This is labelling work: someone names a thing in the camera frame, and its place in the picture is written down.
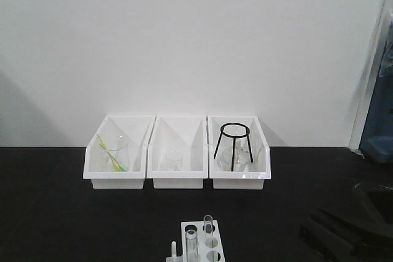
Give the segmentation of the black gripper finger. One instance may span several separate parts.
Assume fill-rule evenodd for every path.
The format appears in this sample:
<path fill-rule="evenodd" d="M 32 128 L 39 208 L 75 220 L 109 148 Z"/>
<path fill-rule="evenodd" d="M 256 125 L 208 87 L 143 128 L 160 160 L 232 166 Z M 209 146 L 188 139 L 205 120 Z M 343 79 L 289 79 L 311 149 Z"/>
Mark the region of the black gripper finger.
<path fill-rule="evenodd" d="M 319 225 L 302 224 L 299 236 L 324 261 L 362 261 L 351 254 L 351 244 Z"/>
<path fill-rule="evenodd" d="M 319 225 L 353 246 L 351 253 L 391 253 L 392 225 L 369 222 L 318 209 L 309 223 Z"/>

